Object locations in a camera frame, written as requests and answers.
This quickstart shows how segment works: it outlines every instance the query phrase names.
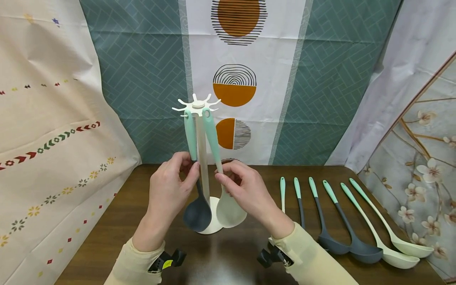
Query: hand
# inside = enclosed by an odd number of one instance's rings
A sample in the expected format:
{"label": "hand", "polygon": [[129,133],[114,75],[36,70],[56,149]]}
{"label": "hand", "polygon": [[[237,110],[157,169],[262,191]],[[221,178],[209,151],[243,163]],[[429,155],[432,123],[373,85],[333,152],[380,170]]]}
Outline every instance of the hand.
{"label": "hand", "polygon": [[263,178],[255,169],[240,161],[232,161],[223,164],[223,172],[229,176],[217,173],[217,181],[224,185],[239,206],[262,223],[274,238],[284,238],[293,232],[293,221],[277,207]]}
{"label": "hand", "polygon": [[[187,177],[182,181],[179,172]],[[177,152],[150,177],[149,206],[135,234],[133,246],[141,252],[158,249],[172,221],[184,207],[199,178],[199,163],[188,152]]]}

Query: black clamp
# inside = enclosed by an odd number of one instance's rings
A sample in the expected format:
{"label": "black clamp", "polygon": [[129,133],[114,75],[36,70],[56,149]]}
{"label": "black clamp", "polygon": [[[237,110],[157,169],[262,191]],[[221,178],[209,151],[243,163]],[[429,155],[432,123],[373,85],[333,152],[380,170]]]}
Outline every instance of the black clamp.
{"label": "black clamp", "polygon": [[154,263],[152,263],[147,272],[156,273],[161,272],[163,269],[168,268],[170,266],[181,266],[186,256],[187,254],[181,251],[180,249],[176,249],[172,256],[164,251],[162,254],[160,254],[157,260],[154,261]]}
{"label": "black clamp", "polygon": [[268,243],[269,252],[265,249],[262,249],[257,257],[257,261],[264,268],[269,268],[274,262],[282,262],[285,266],[293,265],[293,261],[288,257],[283,251],[281,251],[277,246]]}

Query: yellow label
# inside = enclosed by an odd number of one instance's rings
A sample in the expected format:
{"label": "yellow label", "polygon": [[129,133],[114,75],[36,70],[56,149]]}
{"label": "yellow label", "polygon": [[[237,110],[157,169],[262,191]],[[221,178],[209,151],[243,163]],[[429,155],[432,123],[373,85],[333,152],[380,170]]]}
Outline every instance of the yellow label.
{"label": "yellow label", "polygon": [[163,264],[163,267],[161,269],[163,270],[163,269],[165,269],[167,267],[170,267],[171,264],[172,264],[172,260],[171,259],[167,260],[167,261],[165,261],[165,263]]}

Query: person's left hand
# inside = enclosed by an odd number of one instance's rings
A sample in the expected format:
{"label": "person's left hand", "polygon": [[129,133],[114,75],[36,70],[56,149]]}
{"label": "person's left hand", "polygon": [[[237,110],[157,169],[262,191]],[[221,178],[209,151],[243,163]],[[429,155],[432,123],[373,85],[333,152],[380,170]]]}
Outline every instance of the person's left hand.
{"label": "person's left hand", "polygon": [[[181,171],[187,174],[184,181],[179,177]],[[160,247],[198,178],[199,163],[192,165],[188,152],[175,153],[152,174],[147,213],[133,235],[133,245],[137,250],[150,252]]]}
{"label": "person's left hand", "polygon": [[[181,171],[187,175],[184,181],[179,177]],[[198,178],[199,163],[192,165],[188,152],[176,152],[150,177],[147,212],[160,214],[172,221],[184,207]]]}

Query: gray ladle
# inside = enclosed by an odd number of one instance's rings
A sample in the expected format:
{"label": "gray ladle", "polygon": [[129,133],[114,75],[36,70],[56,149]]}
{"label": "gray ladle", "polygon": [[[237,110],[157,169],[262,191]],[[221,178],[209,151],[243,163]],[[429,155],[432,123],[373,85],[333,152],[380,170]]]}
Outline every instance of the gray ladle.
{"label": "gray ladle", "polygon": [[369,244],[365,244],[356,236],[355,232],[350,226],[350,223],[347,220],[347,217],[342,211],[342,208],[340,207],[339,202],[337,201],[336,195],[334,195],[334,192],[332,191],[328,181],[323,180],[323,185],[326,189],[326,192],[328,192],[329,197],[331,197],[331,200],[334,202],[336,209],[341,215],[342,220],[344,221],[345,226],[347,227],[348,232],[350,233],[350,237],[352,238],[352,244],[350,245],[350,253],[352,254],[352,256],[356,258],[358,261],[367,264],[376,263],[380,259],[382,259],[383,249]]}
{"label": "gray ladle", "polygon": [[346,254],[350,251],[350,246],[336,241],[329,235],[328,231],[326,230],[323,211],[321,210],[320,202],[318,201],[318,193],[316,191],[315,182],[313,181],[312,177],[309,177],[309,184],[311,186],[312,194],[315,199],[316,208],[318,209],[318,215],[320,216],[321,234],[318,236],[318,243],[321,245],[321,247],[332,254]]}
{"label": "gray ladle", "polygon": [[[193,116],[189,110],[185,110],[184,126],[187,137],[188,150],[192,162],[197,161],[197,139]],[[195,232],[204,231],[212,220],[211,206],[204,197],[200,180],[197,181],[198,198],[188,204],[184,212],[184,224]]]}

